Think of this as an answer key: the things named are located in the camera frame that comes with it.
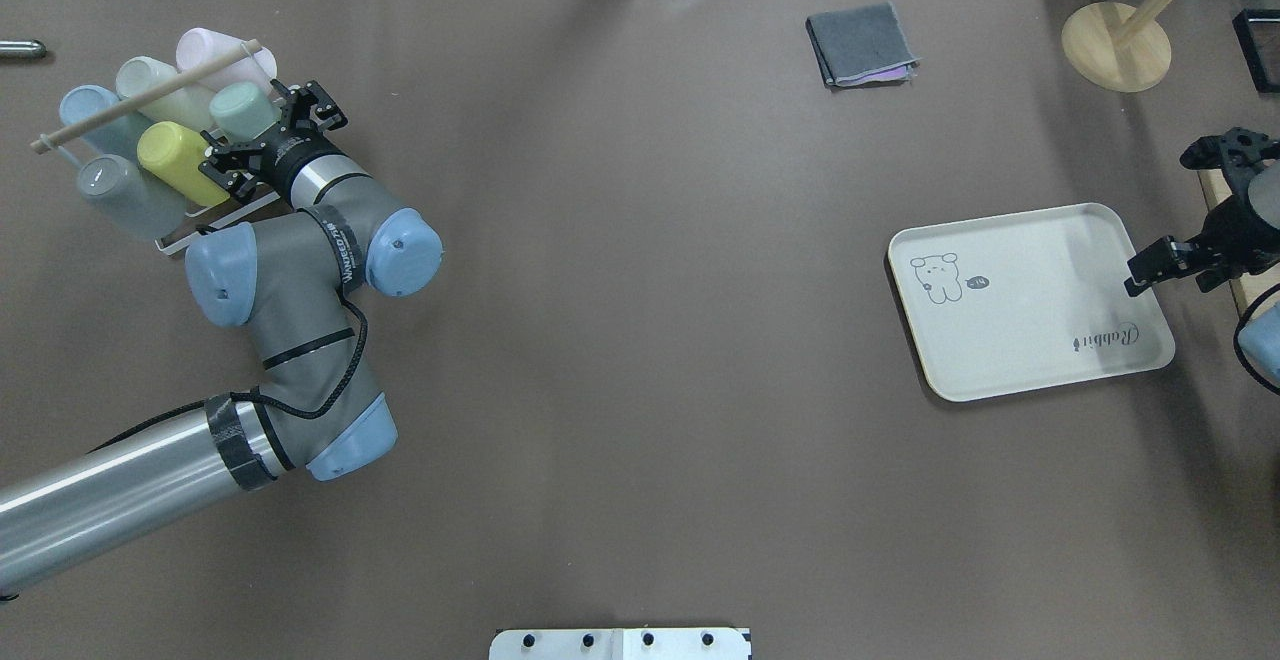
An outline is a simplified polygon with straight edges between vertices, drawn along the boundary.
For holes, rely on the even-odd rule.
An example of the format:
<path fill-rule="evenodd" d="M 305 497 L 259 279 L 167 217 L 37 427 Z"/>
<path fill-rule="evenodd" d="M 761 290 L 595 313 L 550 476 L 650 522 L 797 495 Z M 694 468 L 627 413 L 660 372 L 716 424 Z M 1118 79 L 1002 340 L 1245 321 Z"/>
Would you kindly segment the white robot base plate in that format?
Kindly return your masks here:
<path fill-rule="evenodd" d="M 632 627 L 500 631 L 489 659 L 751 659 L 750 631 Z"/>

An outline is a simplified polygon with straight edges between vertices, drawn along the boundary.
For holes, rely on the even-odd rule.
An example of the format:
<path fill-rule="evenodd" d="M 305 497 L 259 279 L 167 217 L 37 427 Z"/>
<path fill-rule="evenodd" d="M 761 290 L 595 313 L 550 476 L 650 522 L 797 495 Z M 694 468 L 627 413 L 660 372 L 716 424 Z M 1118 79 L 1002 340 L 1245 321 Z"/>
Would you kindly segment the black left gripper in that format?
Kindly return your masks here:
<path fill-rule="evenodd" d="M 332 153 L 332 142 L 324 133 L 348 124 L 346 113 L 317 81 L 293 86 L 270 81 L 270 84 L 283 101 L 275 128 L 247 142 L 206 139 L 200 171 L 236 203 L 250 203 L 260 185 L 289 192 L 302 168 Z"/>

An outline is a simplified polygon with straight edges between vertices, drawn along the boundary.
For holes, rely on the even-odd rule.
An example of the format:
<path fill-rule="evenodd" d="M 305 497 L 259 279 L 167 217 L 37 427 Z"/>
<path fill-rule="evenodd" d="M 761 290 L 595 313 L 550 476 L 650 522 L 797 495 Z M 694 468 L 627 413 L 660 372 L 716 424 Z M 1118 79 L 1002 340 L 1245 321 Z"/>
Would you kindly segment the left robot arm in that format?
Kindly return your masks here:
<path fill-rule="evenodd" d="M 3 491 L 3 601 L 302 467 L 333 481 L 378 460 L 397 428 L 366 363 L 360 287 L 415 294 L 443 262 L 438 232 L 328 139 L 347 118 L 316 81 L 288 86 L 248 139 L 200 164 L 236 198 L 264 183 L 289 214 L 204 233 L 186 278 L 211 324 L 247 327 L 266 377 L 189 402 Z"/>

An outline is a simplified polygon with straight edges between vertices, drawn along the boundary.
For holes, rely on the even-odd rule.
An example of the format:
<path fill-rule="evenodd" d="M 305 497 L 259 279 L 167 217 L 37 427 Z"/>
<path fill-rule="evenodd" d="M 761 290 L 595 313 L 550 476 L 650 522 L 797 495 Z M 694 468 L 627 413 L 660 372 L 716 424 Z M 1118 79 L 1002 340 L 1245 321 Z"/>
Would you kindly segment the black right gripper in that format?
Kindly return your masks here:
<path fill-rule="evenodd" d="M 1196 271 L 1197 287 L 1207 294 L 1277 263 L 1277 139 L 1236 127 L 1222 136 L 1199 137 L 1180 162 L 1192 171 L 1222 171 L 1230 194 L 1210 210 L 1190 242 L 1161 237 L 1128 260 L 1130 278 L 1124 287 L 1129 297 Z"/>

